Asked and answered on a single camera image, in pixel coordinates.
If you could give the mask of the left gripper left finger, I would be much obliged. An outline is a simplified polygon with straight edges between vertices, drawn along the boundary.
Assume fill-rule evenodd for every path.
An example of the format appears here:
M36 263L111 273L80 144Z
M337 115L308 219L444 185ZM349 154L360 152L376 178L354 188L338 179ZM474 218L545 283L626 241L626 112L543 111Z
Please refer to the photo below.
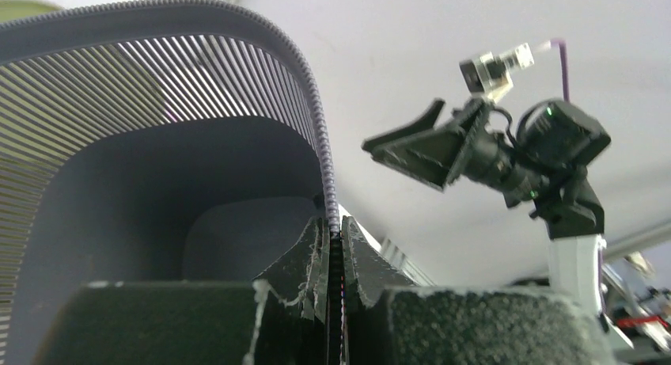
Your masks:
M328 223L250 282L100 283L59 311L35 364L321 364Z

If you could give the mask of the green slatted waste bin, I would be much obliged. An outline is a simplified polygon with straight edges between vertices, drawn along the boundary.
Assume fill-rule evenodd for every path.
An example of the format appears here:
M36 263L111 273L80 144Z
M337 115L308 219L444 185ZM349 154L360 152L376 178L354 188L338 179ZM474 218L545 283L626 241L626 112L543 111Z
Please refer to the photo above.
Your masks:
M61 6L43 0L1 0L1 22L35 17L62 9Z

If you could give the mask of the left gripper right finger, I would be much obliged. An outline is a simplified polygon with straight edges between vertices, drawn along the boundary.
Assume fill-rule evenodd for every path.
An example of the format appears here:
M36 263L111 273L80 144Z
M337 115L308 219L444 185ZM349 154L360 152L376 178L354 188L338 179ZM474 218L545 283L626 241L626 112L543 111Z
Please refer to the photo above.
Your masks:
M614 364L601 327L546 287L419 287L344 217L352 364Z

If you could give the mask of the grey slatted waste bin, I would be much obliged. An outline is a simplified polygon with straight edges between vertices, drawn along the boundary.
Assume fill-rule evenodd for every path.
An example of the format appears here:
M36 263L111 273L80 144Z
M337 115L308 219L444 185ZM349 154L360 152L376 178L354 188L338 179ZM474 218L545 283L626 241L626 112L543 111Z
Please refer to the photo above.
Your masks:
M340 311L328 133L305 58L220 0L144 0L1 22L1 361L35 364L100 283L250 282L328 223L324 361Z

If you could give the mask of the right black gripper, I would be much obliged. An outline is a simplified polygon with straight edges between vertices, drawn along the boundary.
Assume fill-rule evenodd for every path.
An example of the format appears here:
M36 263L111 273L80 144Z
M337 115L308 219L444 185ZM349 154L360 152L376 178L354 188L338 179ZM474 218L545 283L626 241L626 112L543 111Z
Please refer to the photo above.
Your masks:
M500 192L508 208L533 201L538 208L576 200L587 166L611 143L602 124L569 101L550 99L528 109L517 130L489 132L490 101L471 99L453 111L456 134L434 129L446 101L435 98L409 124L365 139L362 149L390 169L437 190L461 176Z

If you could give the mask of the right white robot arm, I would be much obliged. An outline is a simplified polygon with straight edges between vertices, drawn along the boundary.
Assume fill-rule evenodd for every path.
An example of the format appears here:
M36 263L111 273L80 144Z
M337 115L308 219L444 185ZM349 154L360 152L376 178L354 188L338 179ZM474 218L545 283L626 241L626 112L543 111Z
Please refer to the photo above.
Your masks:
M593 117L568 101L531 107L516 131L488 131L498 107L470 99L438 125L437 99L412 123L366 139L371 158L423 184L444 189L461 177L500 192L508 208L531 202L550 240L550 287L596 317L615 351L632 341L606 316L601 293L605 212L588 182L588 165L611 142Z

